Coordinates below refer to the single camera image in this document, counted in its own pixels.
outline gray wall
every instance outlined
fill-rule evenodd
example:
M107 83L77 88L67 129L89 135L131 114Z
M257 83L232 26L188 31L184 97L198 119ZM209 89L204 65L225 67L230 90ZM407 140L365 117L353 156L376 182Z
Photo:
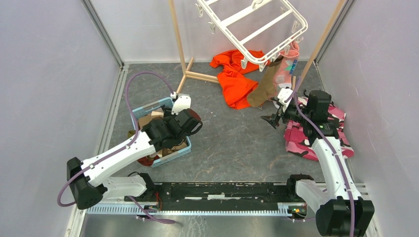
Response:
M168 0L91 0L118 53L125 61L179 61ZM252 0L220 0L211 7L220 19L244 9ZM306 18L308 30L300 43L301 59L308 59L319 40L337 0L289 0ZM195 0L174 0L185 57L210 61L234 45L220 30L210 33L210 18L198 17ZM240 40L279 15L279 0L273 0L229 29ZM266 30L245 46L265 53L291 33L291 16Z
M418 236L417 0L358 0L320 62L383 236Z
M79 0L2 0L0 32L0 236L63 236L66 161L94 154L119 69Z

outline laundry basket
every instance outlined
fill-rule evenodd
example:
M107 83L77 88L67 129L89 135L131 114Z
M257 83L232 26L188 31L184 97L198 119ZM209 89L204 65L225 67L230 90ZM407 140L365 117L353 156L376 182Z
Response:
M155 111L155 110L161 108L162 106L173 107L173 101L171 100L170 97L167 97L167 98L161 99L159 101L150 103L148 105L145 105L143 107L140 107L138 109L133 110L134 115L135 115L135 121L132 121L132 125L134 126L134 128L135 128L135 122L138 122L139 118L150 114L152 111ZM179 150L177 152L169 154L169 155L167 155L165 157L162 157L160 159L154 160L151 167L156 167L158 165L164 164L166 162L169 162L173 159L176 159L178 157L183 156L184 154L187 154L187 153L191 152L192 145L191 145L191 141L189 140L189 137L186 137L186 145L187 145L187 147L182 149L182 150Z

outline orange clothing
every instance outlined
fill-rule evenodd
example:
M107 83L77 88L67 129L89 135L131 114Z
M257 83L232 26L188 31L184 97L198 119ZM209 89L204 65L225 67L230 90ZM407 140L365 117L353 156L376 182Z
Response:
M250 51L250 53L260 58L264 56L262 51ZM246 78L243 74L259 69L259 65L248 62L245 69L242 69L241 60L244 58L242 53L235 50L226 51L215 56L209 64L213 68L223 65L223 71L217 75L222 87L225 102L233 109L239 110L250 106L246 97L257 87L257 82Z

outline wooden stand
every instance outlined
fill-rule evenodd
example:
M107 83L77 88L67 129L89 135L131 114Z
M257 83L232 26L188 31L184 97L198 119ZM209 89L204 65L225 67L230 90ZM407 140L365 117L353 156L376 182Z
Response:
M335 22L337 16L339 15L340 11L342 10L342 7L343 7L345 1L346 0L339 0L335 11L333 12L327 26L325 27L325 30L323 31L322 36L320 37L319 42L317 43L316 47L314 48L313 52L311 53L310 58L308 59L306 65L304 67L304 70L301 74L301 79L302 80L304 80L305 75L308 72L308 69L310 68L311 64L313 63L314 59L316 58L317 54L319 53L319 50L320 50L321 46L323 45L323 42L325 41L330 29L332 28L333 23ZM186 66L185 56L183 54L183 48L182 48L182 41L180 40L179 25L177 23L176 9L174 7L173 0L168 0L168 2L169 2L169 6L170 6L170 13L171 13L171 19L172 19L172 22L173 22L174 34L176 36L177 49L179 51L180 64L182 66L182 71L183 71L183 77L182 77L182 80L180 81L179 87L177 88L176 92L180 93L180 91L182 90L182 87L185 84L185 81L186 81L187 78L209 81L209 82L213 82L213 83L219 83L217 77L215 77L215 76L190 71L191 67L192 67L192 64L194 62L193 57L189 61L188 66Z

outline pink camouflage bag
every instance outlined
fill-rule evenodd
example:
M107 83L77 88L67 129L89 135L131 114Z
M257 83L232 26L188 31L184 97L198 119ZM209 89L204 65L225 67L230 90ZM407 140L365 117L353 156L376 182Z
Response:
M307 97L299 97L298 104L307 105ZM345 112L340 110L338 107L334 106L333 104L329 105L329 121L333 122L335 126L338 128L337 133L339 134L339 140L341 145L341 150L344 158L349 158L354 155L354 151L349 145L348 140L343 133L343 122L345 120ZM287 152L293 153L297 156L316 160L316 154L311 149L307 137L303 133L303 129L300 123L289 121L287 124L287 128L285 129L285 148Z

